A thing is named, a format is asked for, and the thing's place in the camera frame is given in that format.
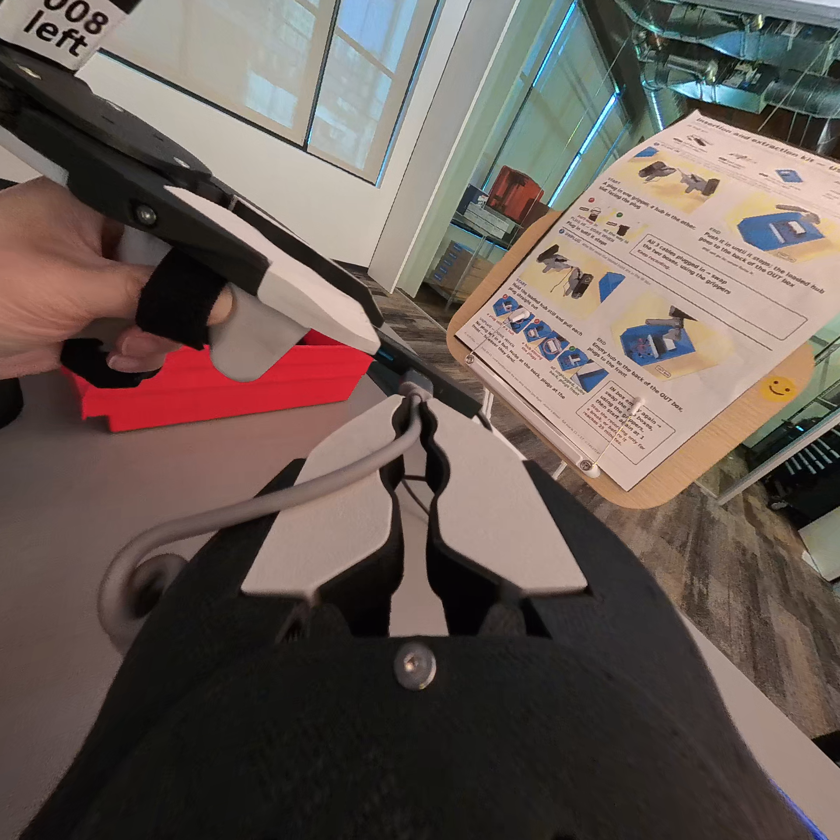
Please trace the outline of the red crate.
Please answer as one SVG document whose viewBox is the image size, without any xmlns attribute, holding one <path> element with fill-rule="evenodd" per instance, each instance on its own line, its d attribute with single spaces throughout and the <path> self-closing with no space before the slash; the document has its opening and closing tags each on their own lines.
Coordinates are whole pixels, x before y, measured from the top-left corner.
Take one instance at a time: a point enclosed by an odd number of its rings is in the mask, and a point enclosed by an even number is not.
<svg viewBox="0 0 840 840">
<path fill-rule="evenodd" d="M 517 220 L 524 217 L 531 205 L 542 196 L 543 189 L 529 175 L 503 165 L 490 189 L 486 205 L 509 219 Z"/>
</svg>

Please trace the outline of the person's left hand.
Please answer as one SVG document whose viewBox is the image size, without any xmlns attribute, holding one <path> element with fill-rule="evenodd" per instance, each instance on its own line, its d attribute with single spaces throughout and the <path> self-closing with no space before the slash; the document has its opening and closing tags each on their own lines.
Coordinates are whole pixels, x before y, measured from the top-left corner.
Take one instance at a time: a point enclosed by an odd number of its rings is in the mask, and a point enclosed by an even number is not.
<svg viewBox="0 0 840 840">
<path fill-rule="evenodd" d="M 112 258 L 123 228 L 46 178 L 1 195 L 1 379 L 54 371 L 62 345 L 95 322 L 121 326 L 109 369 L 162 367 L 181 345 L 135 324 L 152 266 Z"/>
</svg>

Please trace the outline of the printed instruction sheet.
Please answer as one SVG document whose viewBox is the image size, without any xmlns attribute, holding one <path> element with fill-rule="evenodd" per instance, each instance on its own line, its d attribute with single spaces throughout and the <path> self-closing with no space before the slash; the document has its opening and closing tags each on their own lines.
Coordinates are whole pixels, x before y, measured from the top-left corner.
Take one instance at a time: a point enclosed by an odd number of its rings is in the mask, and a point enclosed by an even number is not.
<svg viewBox="0 0 840 840">
<path fill-rule="evenodd" d="M 535 234 L 453 340 L 564 459 L 633 491 L 838 314 L 838 189 L 838 162 L 693 112 Z"/>
</svg>

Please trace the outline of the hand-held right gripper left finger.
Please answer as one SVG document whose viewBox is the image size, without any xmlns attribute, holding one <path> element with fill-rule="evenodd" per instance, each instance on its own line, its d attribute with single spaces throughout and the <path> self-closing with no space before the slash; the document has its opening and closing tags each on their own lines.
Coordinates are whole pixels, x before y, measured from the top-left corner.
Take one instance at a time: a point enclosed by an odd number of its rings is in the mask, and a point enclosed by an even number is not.
<svg viewBox="0 0 840 840">
<path fill-rule="evenodd" d="M 322 441 L 295 487 L 382 449 L 411 422 L 410 398 L 392 395 Z M 339 608 L 351 633 L 388 635 L 403 580 L 404 540 L 396 487 L 403 455 L 359 482 L 278 512 L 240 591 Z"/>
</svg>

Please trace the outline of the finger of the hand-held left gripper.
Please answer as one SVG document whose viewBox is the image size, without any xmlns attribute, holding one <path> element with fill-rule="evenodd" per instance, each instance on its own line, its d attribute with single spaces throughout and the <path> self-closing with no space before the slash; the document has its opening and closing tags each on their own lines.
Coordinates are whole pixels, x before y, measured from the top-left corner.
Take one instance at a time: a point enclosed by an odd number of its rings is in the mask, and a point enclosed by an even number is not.
<svg viewBox="0 0 840 840">
<path fill-rule="evenodd" d="M 310 268 L 331 286 L 360 303 L 365 315 L 376 329 L 384 326 L 382 312 L 375 303 L 370 289 L 362 280 L 328 257 L 321 255 L 288 228 L 278 223 L 276 219 L 264 213 L 261 208 L 247 202 L 242 196 L 231 197 L 229 209 L 287 256 Z"/>
<path fill-rule="evenodd" d="M 331 286 L 271 244 L 262 234 L 235 216 L 182 187 L 167 191 L 267 259 L 256 291 L 227 284 L 233 307 L 227 319 L 208 330 L 213 358 L 280 358 L 310 330 L 374 355 L 380 348 L 375 327 L 360 303 Z"/>
</svg>

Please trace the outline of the instruction sheet on stand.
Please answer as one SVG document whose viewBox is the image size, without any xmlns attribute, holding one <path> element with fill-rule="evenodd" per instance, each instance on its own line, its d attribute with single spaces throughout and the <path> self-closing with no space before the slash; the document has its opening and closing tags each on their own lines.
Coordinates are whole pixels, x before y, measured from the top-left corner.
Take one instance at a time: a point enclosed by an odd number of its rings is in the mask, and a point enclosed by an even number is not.
<svg viewBox="0 0 840 840">
<path fill-rule="evenodd" d="M 595 492 L 622 508 L 650 509 L 674 499 L 691 483 L 707 473 L 718 461 L 724 459 L 746 437 L 781 410 L 781 405 L 770 399 L 770 380 L 787 379 L 792 382 L 792 394 L 786 404 L 801 393 L 811 380 L 815 368 L 811 346 L 805 342 L 786 359 L 777 364 L 771 373 L 752 385 L 745 393 L 703 427 L 688 442 L 636 484 L 630 491 L 623 490 L 614 479 L 606 475 L 590 477 L 574 464 L 574 458 L 562 447 L 561 438 L 526 404 L 500 377 L 482 362 L 468 362 L 469 348 L 457 338 L 464 327 L 488 302 L 495 292 L 513 275 L 520 264 L 536 249 L 539 241 L 553 228 L 559 226 L 560 213 L 549 212 L 527 227 L 507 254 L 494 266 L 478 288 L 460 306 L 447 328 L 447 346 L 454 359 L 477 379 L 497 403 L 506 406 L 513 416 L 533 432 L 548 449 L 570 466 L 570 473 L 582 478 Z"/>
</svg>

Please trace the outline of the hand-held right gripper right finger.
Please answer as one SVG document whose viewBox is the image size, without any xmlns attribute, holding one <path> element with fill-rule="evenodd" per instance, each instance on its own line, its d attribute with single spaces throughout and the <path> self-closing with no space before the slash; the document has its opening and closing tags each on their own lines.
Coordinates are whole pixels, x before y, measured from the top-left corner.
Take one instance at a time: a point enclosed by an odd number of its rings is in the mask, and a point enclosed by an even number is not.
<svg viewBox="0 0 840 840">
<path fill-rule="evenodd" d="M 587 580 L 546 497 L 558 487 L 503 437 L 438 399 L 424 405 L 425 481 L 433 496 L 426 570 L 449 635 L 475 636 L 498 604 L 580 595 Z"/>
</svg>

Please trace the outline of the red storage bin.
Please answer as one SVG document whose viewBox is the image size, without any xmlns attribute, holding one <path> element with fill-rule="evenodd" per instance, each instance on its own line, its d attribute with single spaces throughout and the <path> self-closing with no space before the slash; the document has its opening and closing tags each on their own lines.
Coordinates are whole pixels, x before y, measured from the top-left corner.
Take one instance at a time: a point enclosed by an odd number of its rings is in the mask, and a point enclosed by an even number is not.
<svg viewBox="0 0 840 840">
<path fill-rule="evenodd" d="M 103 418 L 113 433 L 273 413 L 346 401 L 372 363 L 359 350 L 310 331 L 260 378 L 219 373 L 209 349 L 171 353 L 160 372 L 129 388 L 102 388 L 63 367 L 82 419 Z"/>
</svg>

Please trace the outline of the cluster of silver ceiling ducts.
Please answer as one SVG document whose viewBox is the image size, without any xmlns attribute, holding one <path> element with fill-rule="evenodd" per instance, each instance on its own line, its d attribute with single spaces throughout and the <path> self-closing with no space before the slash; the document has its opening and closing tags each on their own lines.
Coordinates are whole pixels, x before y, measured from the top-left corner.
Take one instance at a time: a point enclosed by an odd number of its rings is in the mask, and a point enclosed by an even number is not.
<svg viewBox="0 0 840 840">
<path fill-rule="evenodd" d="M 663 98 L 838 160 L 839 6 L 830 1 L 619 1 L 640 81 Z"/>
</svg>

